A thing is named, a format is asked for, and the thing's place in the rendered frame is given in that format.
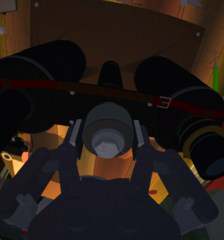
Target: red strap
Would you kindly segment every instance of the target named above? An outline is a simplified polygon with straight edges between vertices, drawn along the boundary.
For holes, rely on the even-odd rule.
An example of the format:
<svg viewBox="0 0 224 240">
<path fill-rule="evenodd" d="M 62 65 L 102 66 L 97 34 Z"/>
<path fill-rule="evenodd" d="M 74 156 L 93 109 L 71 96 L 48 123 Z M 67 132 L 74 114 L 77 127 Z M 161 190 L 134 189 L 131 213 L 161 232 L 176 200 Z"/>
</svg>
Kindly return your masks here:
<svg viewBox="0 0 224 240">
<path fill-rule="evenodd" d="M 11 88 L 17 88 L 17 89 L 29 89 L 29 88 L 57 89 L 57 81 L 42 80 L 42 79 L 29 79 L 29 80 L 9 79 L 9 86 Z M 0 78 L 0 87 L 6 87 L 4 86 L 3 78 Z M 164 99 L 164 98 L 155 96 L 153 105 L 161 107 L 162 102 L 168 103 L 169 99 Z M 188 113 L 202 116 L 202 117 L 224 118 L 224 111 L 213 111 L 213 110 L 208 110 L 204 108 L 198 108 L 188 103 L 181 102 L 175 99 L 171 99 L 169 107 L 181 109 Z"/>
</svg>

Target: white ball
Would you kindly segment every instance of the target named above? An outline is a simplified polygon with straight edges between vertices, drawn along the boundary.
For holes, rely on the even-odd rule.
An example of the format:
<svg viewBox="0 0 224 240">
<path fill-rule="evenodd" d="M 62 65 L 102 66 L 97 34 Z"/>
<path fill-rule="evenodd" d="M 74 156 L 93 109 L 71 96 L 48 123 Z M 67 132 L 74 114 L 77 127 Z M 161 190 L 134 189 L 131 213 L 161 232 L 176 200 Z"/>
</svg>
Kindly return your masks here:
<svg viewBox="0 0 224 240">
<path fill-rule="evenodd" d="M 5 27 L 0 27 L 0 35 L 3 35 L 6 33 L 6 28 Z"/>
</svg>

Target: green tube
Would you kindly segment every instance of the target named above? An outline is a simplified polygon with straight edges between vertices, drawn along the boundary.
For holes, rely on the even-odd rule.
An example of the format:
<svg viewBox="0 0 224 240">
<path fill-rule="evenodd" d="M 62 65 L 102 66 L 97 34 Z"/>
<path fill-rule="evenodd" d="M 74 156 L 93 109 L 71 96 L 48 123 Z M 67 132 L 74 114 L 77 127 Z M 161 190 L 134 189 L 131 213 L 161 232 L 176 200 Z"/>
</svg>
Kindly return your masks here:
<svg viewBox="0 0 224 240">
<path fill-rule="evenodd" d="M 218 68 L 213 68 L 213 90 L 218 92 Z"/>
</svg>

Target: green pen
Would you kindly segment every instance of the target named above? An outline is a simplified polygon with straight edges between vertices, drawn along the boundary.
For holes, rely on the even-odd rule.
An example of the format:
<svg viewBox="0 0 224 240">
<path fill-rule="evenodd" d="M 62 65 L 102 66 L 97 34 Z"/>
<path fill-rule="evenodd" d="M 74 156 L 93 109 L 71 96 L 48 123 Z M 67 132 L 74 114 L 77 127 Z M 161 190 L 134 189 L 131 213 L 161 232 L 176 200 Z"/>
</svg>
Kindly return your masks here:
<svg viewBox="0 0 224 240">
<path fill-rule="evenodd" d="M 216 63 L 216 52 L 215 52 L 215 65 L 213 66 L 213 90 L 218 92 L 218 65 Z"/>
</svg>

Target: strap buckle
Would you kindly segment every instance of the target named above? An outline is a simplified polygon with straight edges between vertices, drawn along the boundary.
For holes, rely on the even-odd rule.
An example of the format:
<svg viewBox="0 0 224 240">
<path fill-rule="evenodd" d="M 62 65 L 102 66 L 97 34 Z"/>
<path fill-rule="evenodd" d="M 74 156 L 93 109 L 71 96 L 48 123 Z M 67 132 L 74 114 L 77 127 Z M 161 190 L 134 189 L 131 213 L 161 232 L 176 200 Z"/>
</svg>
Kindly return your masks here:
<svg viewBox="0 0 224 240">
<path fill-rule="evenodd" d="M 171 98 L 166 98 L 166 97 L 160 97 L 160 98 L 165 98 L 165 99 L 169 99 L 169 102 L 168 103 L 166 103 L 166 102 L 161 102 L 161 103 L 166 103 L 167 104 L 167 106 L 157 106 L 158 108 L 168 108 L 169 107 L 169 105 L 170 105 L 170 103 L 171 103 Z"/>
</svg>

